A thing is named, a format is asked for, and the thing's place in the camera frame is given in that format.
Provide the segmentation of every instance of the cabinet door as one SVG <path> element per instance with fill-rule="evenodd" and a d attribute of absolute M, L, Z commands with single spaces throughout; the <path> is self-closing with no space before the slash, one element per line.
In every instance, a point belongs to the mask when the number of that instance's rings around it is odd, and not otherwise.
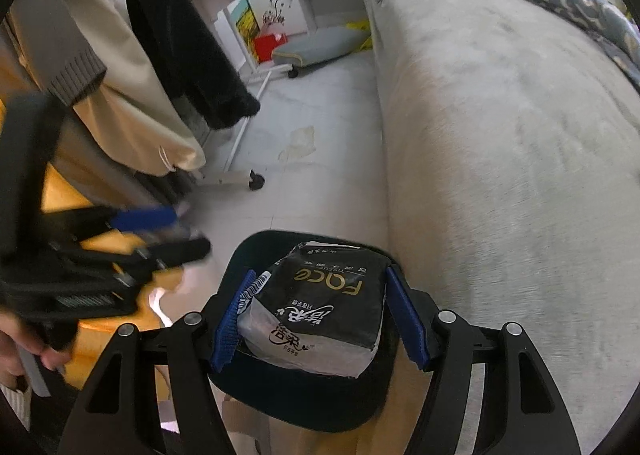
<path fill-rule="evenodd" d="M 249 0 L 260 29 L 269 24 L 268 32 L 285 34 L 308 32 L 300 2 L 301 0 Z"/>

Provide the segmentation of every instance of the human hand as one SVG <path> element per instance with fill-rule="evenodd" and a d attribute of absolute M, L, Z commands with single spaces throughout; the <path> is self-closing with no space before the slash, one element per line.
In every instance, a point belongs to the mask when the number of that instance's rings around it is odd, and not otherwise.
<path fill-rule="evenodd" d="M 31 354 L 40 356 L 43 366 L 50 371 L 71 361 L 71 346 L 62 352 L 53 350 L 24 321 L 6 307 L 0 306 L 0 372 L 24 375 L 18 345 Z"/>

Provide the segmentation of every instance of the beige coat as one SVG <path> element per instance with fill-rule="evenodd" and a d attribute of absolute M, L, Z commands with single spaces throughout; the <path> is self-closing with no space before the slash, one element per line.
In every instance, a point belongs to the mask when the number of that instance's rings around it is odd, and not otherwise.
<path fill-rule="evenodd" d="M 64 0 L 78 28 L 107 66 L 100 90 L 75 106 L 114 161 L 165 175 L 196 170 L 204 152 L 167 97 L 148 56 L 109 0 Z"/>

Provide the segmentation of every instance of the bed sheet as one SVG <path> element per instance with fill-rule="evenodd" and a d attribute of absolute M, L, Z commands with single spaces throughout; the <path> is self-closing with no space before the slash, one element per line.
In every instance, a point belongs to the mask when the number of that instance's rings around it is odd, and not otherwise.
<path fill-rule="evenodd" d="M 640 379 L 640 96 L 591 38 L 525 0 L 366 5 L 393 252 L 440 307 L 526 328 L 589 453 Z M 367 453 L 403 453 L 428 382 L 400 349 Z"/>

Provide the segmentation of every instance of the blue gripper pad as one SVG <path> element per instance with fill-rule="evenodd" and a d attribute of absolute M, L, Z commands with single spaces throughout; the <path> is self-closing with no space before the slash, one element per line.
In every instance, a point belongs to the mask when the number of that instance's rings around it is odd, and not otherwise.
<path fill-rule="evenodd" d="M 210 364 L 216 372 L 220 372 L 231 361 L 238 348 L 241 339 L 238 332 L 238 303 L 242 293 L 255 282 L 255 278 L 255 271 L 248 269 L 214 332 Z"/>
<path fill-rule="evenodd" d="M 424 325 L 391 267 L 386 269 L 386 306 L 391 311 L 409 359 L 422 370 L 430 358 Z"/>
<path fill-rule="evenodd" d="M 109 222 L 113 229 L 132 233 L 144 229 L 160 229 L 170 226 L 178 217 L 171 206 L 142 210 L 121 211 Z"/>

